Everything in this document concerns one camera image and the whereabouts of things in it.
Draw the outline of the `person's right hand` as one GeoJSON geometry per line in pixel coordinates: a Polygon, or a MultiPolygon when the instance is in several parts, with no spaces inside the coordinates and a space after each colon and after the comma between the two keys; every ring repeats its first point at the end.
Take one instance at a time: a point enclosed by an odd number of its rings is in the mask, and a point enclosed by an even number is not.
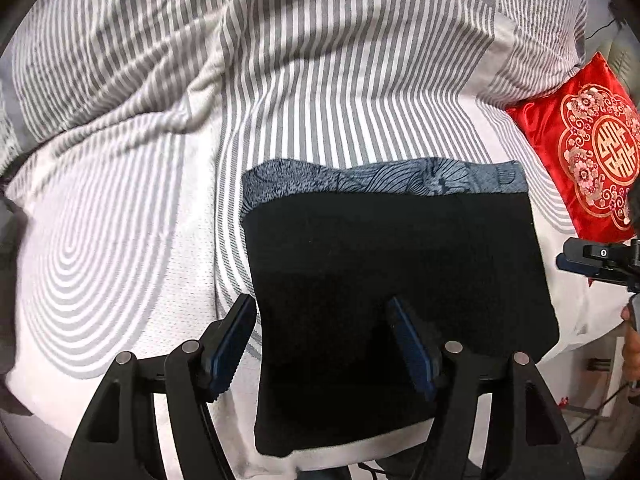
{"type": "Polygon", "coordinates": [[[630,322],[630,311],[623,308],[620,314],[625,323],[625,342],[623,346],[623,372],[628,382],[638,382],[640,379],[640,336],[630,322]]]}

